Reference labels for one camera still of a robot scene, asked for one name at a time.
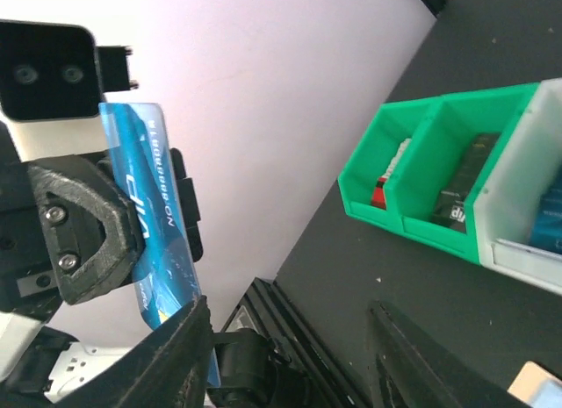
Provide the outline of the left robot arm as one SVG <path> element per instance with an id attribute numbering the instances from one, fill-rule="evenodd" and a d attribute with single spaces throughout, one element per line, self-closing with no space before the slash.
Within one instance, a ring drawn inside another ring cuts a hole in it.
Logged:
<path id="1" fill-rule="evenodd" d="M 103 148 L 26 161 L 1 130 L 4 407 L 304 407 L 308 377 L 247 328 L 214 333 L 195 296 L 133 348 L 50 328 L 62 303 L 127 285 L 148 251 Z"/>

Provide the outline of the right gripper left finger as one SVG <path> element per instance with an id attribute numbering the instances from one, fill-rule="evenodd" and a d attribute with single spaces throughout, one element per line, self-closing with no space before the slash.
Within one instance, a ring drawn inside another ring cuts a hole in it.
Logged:
<path id="1" fill-rule="evenodd" d="M 206 297 L 188 304 L 58 407 L 202 407 L 213 330 Z"/>

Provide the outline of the tan leather card holder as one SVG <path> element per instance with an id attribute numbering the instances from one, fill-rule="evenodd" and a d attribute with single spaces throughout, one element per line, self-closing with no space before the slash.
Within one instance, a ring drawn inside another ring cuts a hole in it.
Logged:
<path id="1" fill-rule="evenodd" d="M 508 393 L 534 408 L 561 408 L 561 379 L 533 361 L 526 361 Z"/>

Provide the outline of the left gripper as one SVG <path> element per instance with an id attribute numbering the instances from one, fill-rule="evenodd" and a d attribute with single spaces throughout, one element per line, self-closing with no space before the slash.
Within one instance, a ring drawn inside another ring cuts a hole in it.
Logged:
<path id="1" fill-rule="evenodd" d="M 179 161 L 170 151 L 172 164 Z M 184 174 L 176 180 L 179 198 L 191 191 Z M 2 311 L 47 322 L 61 304 L 128 285 L 144 246 L 109 149 L 1 162 Z"/>

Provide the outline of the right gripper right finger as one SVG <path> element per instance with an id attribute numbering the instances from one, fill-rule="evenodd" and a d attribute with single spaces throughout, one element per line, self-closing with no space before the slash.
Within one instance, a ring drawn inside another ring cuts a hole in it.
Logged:
<path id="1" fill-rule="evenodd" d="M 392 304 L 368 306 L 368 374 L 375 407 L 519 407 Z"/>

